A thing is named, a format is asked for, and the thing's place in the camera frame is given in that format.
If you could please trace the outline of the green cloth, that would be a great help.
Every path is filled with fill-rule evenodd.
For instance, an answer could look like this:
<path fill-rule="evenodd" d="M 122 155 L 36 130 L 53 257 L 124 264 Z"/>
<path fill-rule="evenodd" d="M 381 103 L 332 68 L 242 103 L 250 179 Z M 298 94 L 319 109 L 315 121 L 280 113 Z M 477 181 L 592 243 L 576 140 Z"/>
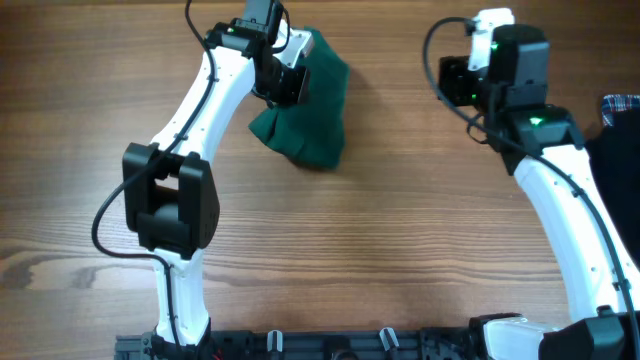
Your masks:
<path fill-rule="evenodd" d="M 308 30 L 314 48 L 302 60 L 310 70 L 306 101 L 266 109 L 248 128 L 265 146 L 298 166 L 334 170 L 346 144 L 344 109 L 350 68 L 319 30 Z"/>

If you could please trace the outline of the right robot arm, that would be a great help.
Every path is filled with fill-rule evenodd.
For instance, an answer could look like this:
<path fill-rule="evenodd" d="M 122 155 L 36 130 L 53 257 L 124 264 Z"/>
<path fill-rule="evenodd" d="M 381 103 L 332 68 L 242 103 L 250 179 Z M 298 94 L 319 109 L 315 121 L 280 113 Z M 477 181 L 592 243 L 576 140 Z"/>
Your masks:
<path fill-rule="evenodd" d="M 534 207 L 560 267 L 571 322 L 536 323 L 519 314 L 470 324 L 481 359 L 635 359 L 639 355 L 639 270 L 595 185 L 584 138 L 571 113 L 547 102 L 550 45 L 507 8 L 461 24 L 466 56 L 428 69 L 438 98 L 504 166 Z"/>

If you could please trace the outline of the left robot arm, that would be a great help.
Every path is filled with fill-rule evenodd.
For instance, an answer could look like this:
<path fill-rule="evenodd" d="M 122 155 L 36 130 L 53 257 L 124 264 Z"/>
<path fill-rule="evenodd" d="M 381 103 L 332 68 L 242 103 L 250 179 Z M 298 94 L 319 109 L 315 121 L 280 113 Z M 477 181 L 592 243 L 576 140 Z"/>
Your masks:
<path fill-rule="evenodd" d="M 211 328 L 203 295 L 203 253 L 220 216 L 212 164 L 243 99 L 297 105 L 308 93 L 301 61 L 312 47 L 279 1 L 249 1 L 241 17 L 201 37 L 200 68 L 170 122 L 123 155 L 126 223 L 157 276 L 156 351 L 197 351 Z"/>

